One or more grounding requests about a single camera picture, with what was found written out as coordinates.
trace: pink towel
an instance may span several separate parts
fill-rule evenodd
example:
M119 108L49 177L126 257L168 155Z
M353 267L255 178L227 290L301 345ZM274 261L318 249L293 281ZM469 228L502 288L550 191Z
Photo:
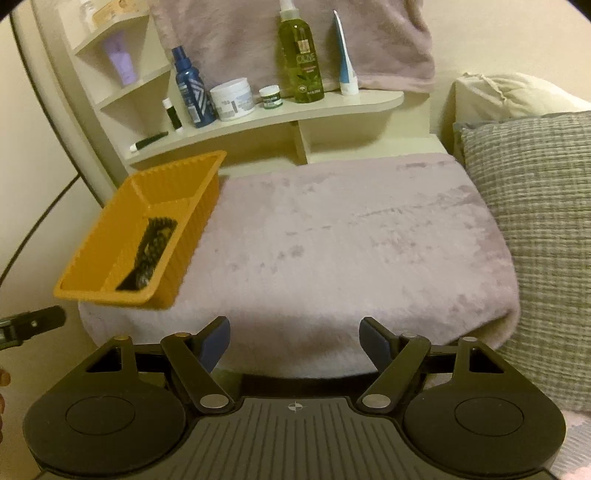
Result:
M247 77L254 93L288 88L279 0L149 0L163 44L182 44L208 88ZM326 90L339 88L339 13L359 87L427 93L434 85L423 0L294 0L310 24Z

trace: plastic basket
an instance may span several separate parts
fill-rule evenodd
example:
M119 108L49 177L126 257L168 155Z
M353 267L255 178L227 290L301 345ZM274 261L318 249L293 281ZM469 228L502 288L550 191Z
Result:
M168 163L128 177L104 208L54 289L60 299L169 308L219 197L217 171L226 152ZM133 270L138 245L153 217L175 219L174 230L150 283L116 290Z

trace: small green bottle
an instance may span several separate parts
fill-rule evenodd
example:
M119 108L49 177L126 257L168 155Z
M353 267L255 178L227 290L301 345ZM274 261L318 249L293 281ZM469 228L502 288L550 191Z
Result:
M310 26L300 18L292 0L281 1L279 39L294 100L310 103L324 98L322 77Z

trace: lavender tube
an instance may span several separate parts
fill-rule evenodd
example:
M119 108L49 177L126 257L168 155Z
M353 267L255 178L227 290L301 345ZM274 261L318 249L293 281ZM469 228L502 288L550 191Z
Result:
M103 41L103 48L109 56L113 67L117 70L121 78L121 83L125 86L137 82L138 76L134 70L134 64L131 61L131 55L125 48L124 33L121 30L112 34Z

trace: white tube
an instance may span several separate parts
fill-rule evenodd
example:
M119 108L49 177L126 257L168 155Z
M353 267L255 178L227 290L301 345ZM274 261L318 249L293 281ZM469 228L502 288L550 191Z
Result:
M359 84L357 83L357 74L351 65L349 52L347 52L347 44L345 43L345 34L343 33L343 25L340 23L339 14L335 13L336 29L339 37L340 47L340 92L343 95L357 95L359 93Z

